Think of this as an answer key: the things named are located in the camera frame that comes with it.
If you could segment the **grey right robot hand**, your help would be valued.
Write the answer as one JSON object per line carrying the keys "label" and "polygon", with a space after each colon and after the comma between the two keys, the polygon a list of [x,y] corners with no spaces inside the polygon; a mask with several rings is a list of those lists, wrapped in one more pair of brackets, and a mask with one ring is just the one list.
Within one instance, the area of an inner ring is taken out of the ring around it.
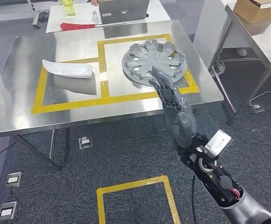
{"label": "grey right robot hand", "polygon": [[162,69],[152,66],[153,85],[161,100],[165,113],[167,127],[178,146],[188,148],[197,132],[196,120],[190,104]]}

